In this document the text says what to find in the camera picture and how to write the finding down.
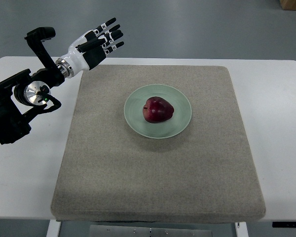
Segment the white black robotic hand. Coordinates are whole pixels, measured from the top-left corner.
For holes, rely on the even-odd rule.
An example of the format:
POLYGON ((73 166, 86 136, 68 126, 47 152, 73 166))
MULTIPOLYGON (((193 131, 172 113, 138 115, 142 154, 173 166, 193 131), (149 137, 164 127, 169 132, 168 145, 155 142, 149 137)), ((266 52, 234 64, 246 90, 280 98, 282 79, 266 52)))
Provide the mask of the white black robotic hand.
POLYGON ((68 48, 67 54, 56 60, 56 66, 65 78, 72 78, 81 71, 90 71, 106 57, 124 45, 118 40, 123 36, 120 25, 113 26, 116 18, 87 31, 68 48))

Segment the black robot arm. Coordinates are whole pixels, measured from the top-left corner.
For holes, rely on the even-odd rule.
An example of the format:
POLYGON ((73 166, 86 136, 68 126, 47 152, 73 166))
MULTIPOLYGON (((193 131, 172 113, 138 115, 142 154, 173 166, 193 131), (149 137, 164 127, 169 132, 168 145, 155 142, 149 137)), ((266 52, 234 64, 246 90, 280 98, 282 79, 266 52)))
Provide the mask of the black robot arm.
POLYGON ((24 69, 0 82, 0 144, 12 144, 28 135, 30 122, 38 115, 61 107, 50 95, 65 77, 43 46, 55 37, 52 27, 38 27, 27 33, 25 40, 44 66, 36 73, 24 69))

